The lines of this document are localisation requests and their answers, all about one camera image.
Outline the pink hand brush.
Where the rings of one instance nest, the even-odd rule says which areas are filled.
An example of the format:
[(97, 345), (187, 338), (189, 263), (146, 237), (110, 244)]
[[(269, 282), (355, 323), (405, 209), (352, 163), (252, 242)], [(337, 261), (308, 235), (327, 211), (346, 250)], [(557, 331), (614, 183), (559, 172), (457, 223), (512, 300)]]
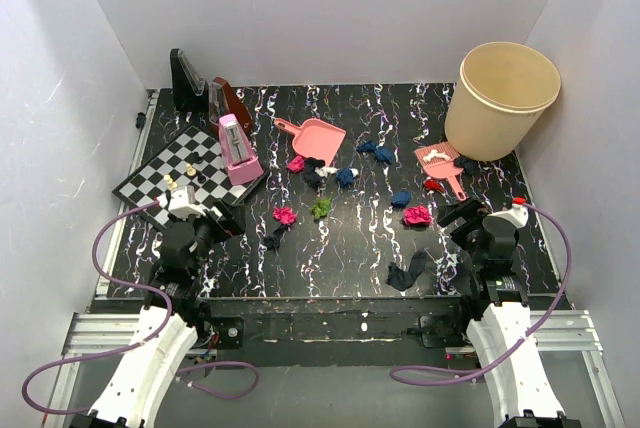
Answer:
[[(423, 161), (423, 157), (431, 150), (446, 152), (450, 156), (447, 162), (437, 160), (433, 164), (427, 164)], [(452, 147), (449, 142), (441, 142), (426, 147), (417, 148), (414, 151), (417, 161), (420, 163), (426, 175), (433, 179), (446, 181), (459, 201), (467, 199), (467, 195), (460, 183), (460, 176), (463, 173), (461, 168), (454, 166), (454, 159), (459, 157), (459, 153)]]

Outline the pink plastic dustpan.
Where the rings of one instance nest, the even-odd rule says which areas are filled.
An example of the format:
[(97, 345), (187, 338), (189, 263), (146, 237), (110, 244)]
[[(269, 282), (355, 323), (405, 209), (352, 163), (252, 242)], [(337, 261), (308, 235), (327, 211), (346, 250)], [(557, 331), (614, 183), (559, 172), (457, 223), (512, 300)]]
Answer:
[(292, 148), (304, 158), (323, 160), (331, 165), (346, 137), (346, 131), (318, 118), (309, 118), (300, 126), (282, 118), (275, 118), (274, 125), (293, 136)]

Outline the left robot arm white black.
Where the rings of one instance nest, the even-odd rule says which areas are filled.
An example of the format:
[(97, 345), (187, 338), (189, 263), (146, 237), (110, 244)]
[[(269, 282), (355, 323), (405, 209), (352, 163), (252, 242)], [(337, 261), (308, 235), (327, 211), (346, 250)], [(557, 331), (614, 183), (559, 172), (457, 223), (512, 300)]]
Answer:
[(197, 299), (201, 261), (231, 235), (193, 202), (171, 208), (160, 256), (126, 352), (96, 402), (73, 416), (72, 427), (152, 427), (178, 368), (191, 348), (207, 351), (234, 330)]

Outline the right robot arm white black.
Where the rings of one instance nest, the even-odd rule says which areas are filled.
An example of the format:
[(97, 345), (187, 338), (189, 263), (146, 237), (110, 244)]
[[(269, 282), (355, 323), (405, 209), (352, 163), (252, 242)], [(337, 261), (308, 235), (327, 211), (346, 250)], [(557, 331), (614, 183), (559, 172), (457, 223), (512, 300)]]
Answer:
[(438, 209), (437, 224), (459, 221), (451, 240), (470, 257), (470, 294), (452, 321), (454, 337), (473, 346), (499, 427), (579, 427), (551, 388), (533, 332), (527, 290), (514, 270), (520, 230), (529, 211), (522, 198), (491, 213), (475, 199)]

